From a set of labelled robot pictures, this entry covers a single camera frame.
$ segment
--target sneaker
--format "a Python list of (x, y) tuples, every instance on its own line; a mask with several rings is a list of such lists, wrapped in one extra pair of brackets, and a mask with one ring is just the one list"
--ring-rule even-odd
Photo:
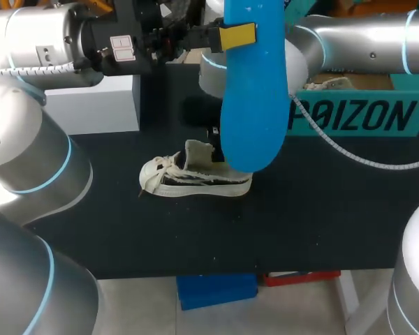
[(141, 189), (161, 197), (209, 194), (238, 197), (250, 189), (253, 174), (234, 171), (227, 163), (214, 163), (214, 147), (187, 140), (174, 156), (156, 157), (140, 172)]

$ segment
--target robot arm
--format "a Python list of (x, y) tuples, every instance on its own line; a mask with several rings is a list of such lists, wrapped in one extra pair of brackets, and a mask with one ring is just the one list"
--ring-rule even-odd
[[(220, 15), (220, 1), (208, 1)], [(419, 73), (419, 11), (364, 18), (310, 15), (286, 27), (288, 90), (295, 94), (323, 71)], [(226, 59), (205, 52), (200, 85), (223, 98)]]

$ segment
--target black table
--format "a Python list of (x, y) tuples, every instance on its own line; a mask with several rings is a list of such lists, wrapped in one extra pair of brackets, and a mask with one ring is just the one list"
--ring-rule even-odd
[[(91, 190), (29, 229), (99, 279), (394, 266), (419, 205), (419, 169), (375, 170), (319, 137), (286, 138), (244, 197), (139, 198), (145, 162), (205, 139), (204, 130), (179, 122), (181, 101), (196, 94), (198, 66), (145, 77), (142, 131), (75, 136), (94, 166)], [(339, 143), (382, 163), (419, 160), (419, 137)]]

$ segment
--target label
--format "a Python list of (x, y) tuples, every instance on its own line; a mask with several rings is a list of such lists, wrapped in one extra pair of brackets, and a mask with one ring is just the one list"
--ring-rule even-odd
[[(416, 136), (419, 133), (419, 96), (396, 91), (356, 92), (306, 91), (298, 96), (312, 119), (328, 135)], [(317, 135), (294, 102), (290, 106), (288, 135)]]
[(133, 51), (132, 37), (129, 35), (125, 36), (113, 36), (110, 38), (112, 43), (113, 54), (115, 61), (135, 61), (135, 55)]

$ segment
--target white cable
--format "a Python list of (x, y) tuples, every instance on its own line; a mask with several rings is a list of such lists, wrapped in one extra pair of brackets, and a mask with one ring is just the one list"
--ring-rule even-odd
[(374, 161), (367, 160), (365, 158), (356, 156), (352, 154), (351, 152), (347, 151), (346, 149), (340, 147), (337, 143), (335, 143), (329, 136), (327, 136), (321, 128), (316, 124), (316, 122), (311, 118), (309, 113), (306, 111), (304, 106), (301, 104), (300, 99), (298, 99), (296, 96), (290, 94), (289, 95), (293, 101), (295, 101), (296, 105), (300, 109), (301, 113), (304, 115), (306, 120), (310, 123), (310, 125), (314, 128), (314, 130), (323, 138), (331, 147), (333, 147), (335, 150), (337, 150), (339, 153), (345, 155), (346, 157), (359, 162), (364, 165), (371, 166), (373, 168), (382, 169), (382, 170), (412, 170), (419, 168), (419, 161), (415, 163), (410, 164), (401, 164), (401, 165), (393, 165), (393, 164), (381, 164), (376, 163)]
[(56, 66), (39, 66), (35, 68), (5, 68), (0, 70), (0, 75), (9, 77), (27, 77), (34, 75), (58, 75), (62, 73), (74, 73), (76, 71), (73, 62)]

